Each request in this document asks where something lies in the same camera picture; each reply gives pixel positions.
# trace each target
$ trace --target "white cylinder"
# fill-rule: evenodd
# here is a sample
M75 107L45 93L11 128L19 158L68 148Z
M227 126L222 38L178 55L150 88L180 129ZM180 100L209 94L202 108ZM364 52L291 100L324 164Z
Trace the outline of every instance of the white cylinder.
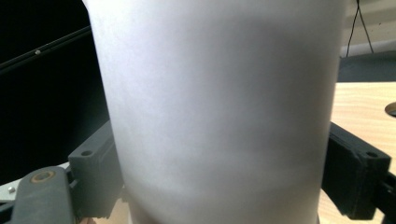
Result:
M88 0L134 224L314 224L344 0Z

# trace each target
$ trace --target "wooden table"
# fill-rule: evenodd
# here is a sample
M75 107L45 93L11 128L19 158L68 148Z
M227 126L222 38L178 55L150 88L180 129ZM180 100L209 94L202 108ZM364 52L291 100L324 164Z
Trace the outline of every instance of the wooden table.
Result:
M396 102L396 82L338 83L332 122L396 158L396 118L385 113L385 107L393 102ZM396 162L390 170L396 174ZM321 224L379 224L383 216L377 211L371 221L349 220L340 215L323 191L318 213ZM109 220L96 219L96 223L126 224L127 217L127 203L118 202Z

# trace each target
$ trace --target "black wire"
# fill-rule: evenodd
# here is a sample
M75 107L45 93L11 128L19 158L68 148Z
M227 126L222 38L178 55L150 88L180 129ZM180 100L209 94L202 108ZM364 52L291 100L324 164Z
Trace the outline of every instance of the black wire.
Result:
M356 8L355 18L353 19L352 31L350 32L349 41L347 42L346 57L349 54L350 41L352 40L353 30L355 29L355 22L356 22L356 18L358 17L358 13L359 13L359 0L358 0L358 8Z
M358 0L358 11L359 11L359 14L361 15L361 6L359 4L359 0ZM367 40L369 41L370 50L371 50L372 53L374 53L373 46L371 45L370 36L369 36L369 33L367 32L366 24L364 24L364 20L363 20L363 16L362 15L361 15L361 23L363 24L364 31L365 31L366 36L367 36Z

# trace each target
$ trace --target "cylindrical container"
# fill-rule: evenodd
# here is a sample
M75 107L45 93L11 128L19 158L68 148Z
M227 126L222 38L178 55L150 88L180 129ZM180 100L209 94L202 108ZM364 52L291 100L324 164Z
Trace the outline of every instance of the cylindrical container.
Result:
M89 0L134 224L314 224L344 0Z

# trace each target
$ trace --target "metal screw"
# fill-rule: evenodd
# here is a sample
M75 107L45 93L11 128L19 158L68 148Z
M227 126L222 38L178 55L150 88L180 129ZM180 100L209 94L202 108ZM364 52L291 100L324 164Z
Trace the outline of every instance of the metal screw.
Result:
M14 188L14 187L9 187L8 188L8 193L9 194L12 194L13 192L15 192L16 191L16 189Z

